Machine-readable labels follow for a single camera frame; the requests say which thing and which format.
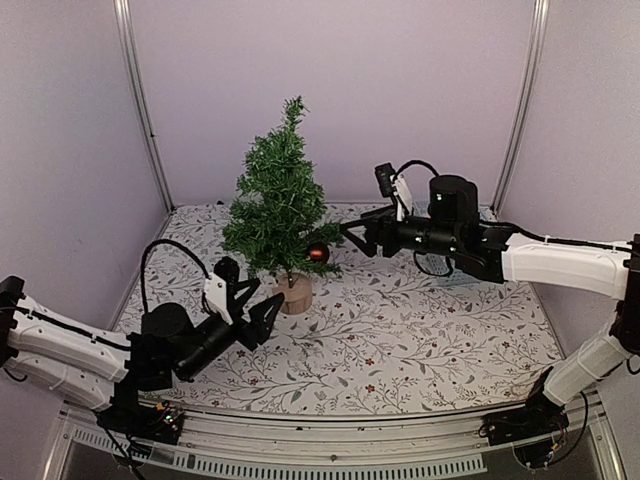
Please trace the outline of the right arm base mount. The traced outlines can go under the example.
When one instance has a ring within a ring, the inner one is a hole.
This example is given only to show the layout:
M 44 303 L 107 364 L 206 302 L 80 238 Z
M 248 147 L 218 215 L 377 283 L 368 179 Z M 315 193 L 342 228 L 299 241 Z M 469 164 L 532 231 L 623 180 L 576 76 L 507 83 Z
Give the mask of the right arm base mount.
M 582 426 L 574 443 L 560 456 L 558 452 L 565 448 L 569 436 L 569 420 L 564 406 L 556 405 L 543 393 L 551 371 L 552 367 L 547 368 L 535 381 L 523 406 L 484 415 L 477 430 L 478 436 L 486 438 L 490 446 L 546 435 L 545 440 L 514 450 L 516 460 L 529 470 L 546 469 L 568 458 L 581 443 L 588 423 L 589 403 L 581 391 L 584 404 Z

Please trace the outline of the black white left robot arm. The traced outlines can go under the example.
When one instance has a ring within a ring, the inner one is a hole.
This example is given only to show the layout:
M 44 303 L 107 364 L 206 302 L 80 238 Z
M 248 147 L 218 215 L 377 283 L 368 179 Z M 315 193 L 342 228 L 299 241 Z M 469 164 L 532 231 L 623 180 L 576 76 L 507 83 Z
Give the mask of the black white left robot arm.
M 145 313 L 131 334 L 60 315 L 26 295 L 23 279 L 9 276 L 1 282 L 1 366 L 93 411 L 109 409 L 126 433 L 141 433 L 149 415 L 138 393 L 191 382 L 234 344 L 253 351 L 271 336 L 284 295 L 248 307 L 260 281 L 241 281 L 238 274 L 237 263 L 224 257 L 206 275 L 207 316 L 199 324 L 183 306 L 167 302 Z

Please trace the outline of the dark red bauble ornament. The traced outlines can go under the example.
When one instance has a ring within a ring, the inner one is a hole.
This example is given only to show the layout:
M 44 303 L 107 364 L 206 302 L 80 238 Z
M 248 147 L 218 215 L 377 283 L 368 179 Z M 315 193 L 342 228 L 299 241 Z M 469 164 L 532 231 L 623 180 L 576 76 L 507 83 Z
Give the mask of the dark red bauble ornament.
M 307 255 L 311 262 L 326 264 L 329 261 L 330 251 L 324 242 L 315 242 L 308 247 Z

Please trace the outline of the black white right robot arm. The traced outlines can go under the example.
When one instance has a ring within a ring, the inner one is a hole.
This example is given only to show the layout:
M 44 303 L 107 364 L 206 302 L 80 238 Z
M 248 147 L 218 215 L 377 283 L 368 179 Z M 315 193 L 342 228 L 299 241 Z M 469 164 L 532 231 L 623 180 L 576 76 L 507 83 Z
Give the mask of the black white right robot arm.
M 614 322 L 536 381 L 517 415 L 524 435 L 539 435 L 574 396 L 639 353 L 637 239 L 597 243 L 536 235 L 508 222 L 483 222 L 476 185 L 457 175 L 430 180 L 428 214 L 420 217 L 411 210 L 401 174 L 384 165 L 376 178 L 391 205 L 340 226 L 366 256 L 392 257 L 406 249 L 443 256 L 482 281 L 542 283 L 616 300 Z

